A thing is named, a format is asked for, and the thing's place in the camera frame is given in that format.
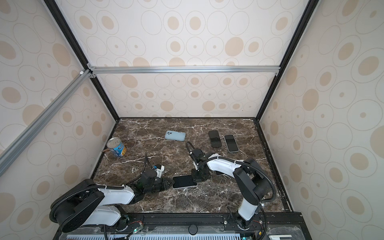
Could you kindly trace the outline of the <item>right black frame post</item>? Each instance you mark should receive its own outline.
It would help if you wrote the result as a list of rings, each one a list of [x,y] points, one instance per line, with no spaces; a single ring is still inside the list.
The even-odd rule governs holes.
[[[301,40],[303,34],[304,34],[304,31],[306,30],[306,27],[308,25],[308,23],[310,22],[310,19],[313,15],[313,13],[315,12],[316,10],[316,7],[319,3],[319,0],[310,0],[308,1],[308,4],[304,10],[304,13],[302,15],[302,17],[300,18],[300,21],[298,23],[298,26],[293,34],[293,37],[288,45],[288,48],[284,54],[284,57],[281,61],[281,64],[280,64],[280,70],[279,72],[277,73],[277,75],[274,77],[268,91],[267,91],[267,94],[262,102],[262,105],[259,109],[259,112],[256,116],[256,121],[259,122],[264,114],[264,112],[266,111],[267,109],[267,106],[269,104],[269,102],[271,101],[272,99],[272,96],[299,44],[299,41]]]

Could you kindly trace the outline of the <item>horizontal aluminium rail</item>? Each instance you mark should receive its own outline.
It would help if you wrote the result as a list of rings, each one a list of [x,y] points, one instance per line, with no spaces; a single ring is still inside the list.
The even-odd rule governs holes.
[[[92,67],[95,74],[278,73],[279,66]]]

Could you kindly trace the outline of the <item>black frame post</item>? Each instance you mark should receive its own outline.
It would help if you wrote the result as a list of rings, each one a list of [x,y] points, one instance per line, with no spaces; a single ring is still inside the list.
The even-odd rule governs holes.
[[[271,101],[272,99],[272,96],[299,44],[299,41],[301,40],[303,34],[304,34],[304,31],[306,30],[306,27],[308,25],[308,23],[310,22],[310,19],[313,15],[313,13],[315,12],[316,10],[316,7],[319,3],[319,0],[310,0],[308,1],[308,4],[304,10],[304,13],[302,15],[302,17],[300,18],[300,21],[298,23],[298,26],[293,34],[293,37],[288,45],[288,48],[284,54],[284,57],[281,61],[281,64],[280,64],[280,70],[279,72],[277,73],[277,75],[274,77],[268,91],[267,91],[267,94],[262,102],[262,105],[259,109],[259,112],[256,116],[256,121],[259,122],[264,114],[264,112],[266,111],[267,109],[267,106],[269,104],[269,102]]]
[[[48,11],[51,13],[54,20],[56,21],[57,25],[59,26],[67,42],[69,43],[71,49],[75,53],[76,58],[80,61],[80,64],[82,65],[82,67],[85,70],[90,70],[91,73],[93,73],[93,71],[89,67],[89,61],[86,55],[84,54],[79,42],[77,41],[75,35],[70,29],[70,26],[68,25],[67,20],[65,19],[61,10],[59,9],[59,6],[56,3],[56,1],[44,0],[44,3],[47,6]],[[115,122],[118,122],[120,120],[120,117],[118,116],[117,111],[113,107],[112,102],[107,96],[106,91],[102,87],[102,84],[100,83],[97,76],[93,75],[91,77],[91,81],[94,87],[96,88],[97,92],[99,93],[101,99],[103,100],[104,104],[106,105],[107,109],[109,110],[110,114],[112,115],[113,119],[115,120]]]

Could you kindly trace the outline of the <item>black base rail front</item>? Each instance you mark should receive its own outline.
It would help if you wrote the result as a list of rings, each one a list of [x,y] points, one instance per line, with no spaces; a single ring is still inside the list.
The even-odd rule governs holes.
[[[130,214],[122,231],[84,226],[55,240],[310,240],[302,214],[259,213],[241,228],[230,213]]]

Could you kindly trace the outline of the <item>blue tin can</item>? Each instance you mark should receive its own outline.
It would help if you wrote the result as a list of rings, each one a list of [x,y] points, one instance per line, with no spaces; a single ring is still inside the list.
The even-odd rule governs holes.
[[[116,157],[122,157],[125,155],[127,149],[120,138],[111,138],[107,142],[107,148]]]

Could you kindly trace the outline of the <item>left diagonal aluminium rail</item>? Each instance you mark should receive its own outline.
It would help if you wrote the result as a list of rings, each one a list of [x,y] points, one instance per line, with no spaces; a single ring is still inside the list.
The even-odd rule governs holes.
[[[1,154],[1,175],[20,156],[32,140],[57,114],[84,80],[91,76],[90,70],[83,70],[39,115],[38,117],[7,147]]]

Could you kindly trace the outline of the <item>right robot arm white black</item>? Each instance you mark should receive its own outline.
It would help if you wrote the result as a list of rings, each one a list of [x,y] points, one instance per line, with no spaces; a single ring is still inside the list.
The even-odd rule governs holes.
[[[192,180],[195,183],[208,180],[212,172],[220,172],[235,179],[243,196],[234,216],[239,228],[247,229],[254,215],[262,209],[262,204],[276,199],[277,190],[273,181],[253,158],[233,160],[219,154],[204,153],[190,142],[186,142],[186,148],[194,162]]]

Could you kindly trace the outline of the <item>left black frame post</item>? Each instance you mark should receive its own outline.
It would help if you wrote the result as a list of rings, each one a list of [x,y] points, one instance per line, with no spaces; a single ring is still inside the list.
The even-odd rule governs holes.
[[[91,73],[93,73],[93,71],[89,67],[89,61],[86,55],[84,54],[79,42],[77,41],[75,35],[70,29],[70,26],[68,25],[67,20],[65,19],[61,10],[59,9],[59,6],[56,3],[56,1],[44,0],[44,3],[47,6],[48,11],[51,13],[54,20],[56,21],[57,25],[59,26],[67,42],[69,43],[71,49],[75,53],[76,58],[80,61],[80,64],[82,65],[82,67],[85,70],[90,70]],[[99,93],[101,99],[103,100],[104,104],[106,105],[107,109],[109,110],[110,114],[112,115],[113,119],[115,120],[115,122],[118,122],[120,120],[120,117],[118,116],[117,111],[113,107],[112,102],[107,96],[106,91],[102,87],[102,84],[100,83],[97,76],[93,75],[91,77],[91,81],[94,87],[96,88],[97,92]]]

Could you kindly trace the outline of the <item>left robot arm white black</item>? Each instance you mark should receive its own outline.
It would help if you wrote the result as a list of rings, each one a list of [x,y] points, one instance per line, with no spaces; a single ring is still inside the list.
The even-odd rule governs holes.
[[[166,191],[175,183],[162,176],[163,165],[148,169],[149,165],[149,158],[145,156],[141,174],[121,186],[97,185],[92,179],[83,180],[52,203],[51,222],[58,224],[64,233],[93,225],[121,232],[131,224],[142,224],[140,220],[131,221],[122,205],[138,203],[145,195]]]

